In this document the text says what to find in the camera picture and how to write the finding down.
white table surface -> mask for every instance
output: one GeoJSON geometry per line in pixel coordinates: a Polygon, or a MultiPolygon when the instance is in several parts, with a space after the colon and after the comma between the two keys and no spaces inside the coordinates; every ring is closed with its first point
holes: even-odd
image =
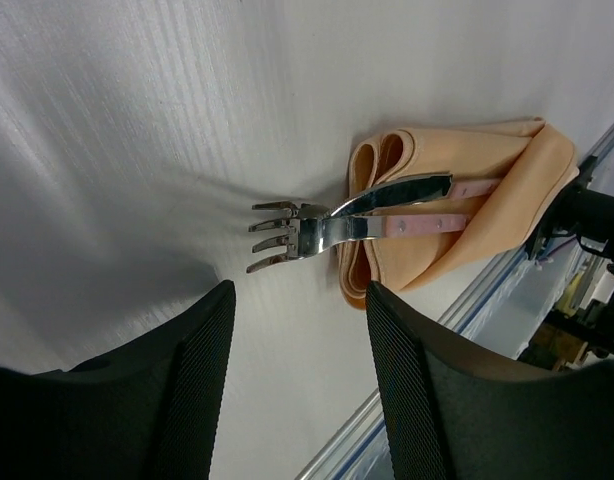
{"type": "MultiPolygon", "coordinates": [[[[255,201],[333,201],[380,129],[614,120],[614,0],[0,1],[0,363],[68,368],[219,279],[216,479],[292,478],[376,382],[328,256],[252,276],[255,201]]],[[[405,298],[438,317],[482,268],[405,298]]]]}

fork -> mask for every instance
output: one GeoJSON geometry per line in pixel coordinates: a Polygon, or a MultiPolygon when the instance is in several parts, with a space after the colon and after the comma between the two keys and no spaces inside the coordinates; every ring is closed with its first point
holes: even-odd
{"type": "Polygon", "coordinates": [[[464,214],[373,215],[393,208],[434,200],[458,200],[490,194],[500,179],[454,181],[451,174],[410,175],[375,185],[334,208],[285,200],[252,206],[285,215],[251,225],[250,232],[281,229],[283,234],[252,247],[252,253],[286,247],[247,267],[253,273],[271,265],[318,255],[344,242],[402,238],[462,231],[471,219],[464,214]]]}

orange cloth napkin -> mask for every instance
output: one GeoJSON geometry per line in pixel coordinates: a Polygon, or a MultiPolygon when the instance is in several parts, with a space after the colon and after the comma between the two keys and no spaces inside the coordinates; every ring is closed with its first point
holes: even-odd
{"type": "Polygon", "coordinates": [[[356,148],[349,161],[349,195],[402,176],[441,172],[457,180],[502,182],[487,197],[381,212],[470,214],[463,232],[342,244],[340,287],[352,306],[365,308],[371,280],[392,291],[408,290],[518,247],[578,169],[572,142],[541,118],[455,129],[401,128],[356,148]]]}

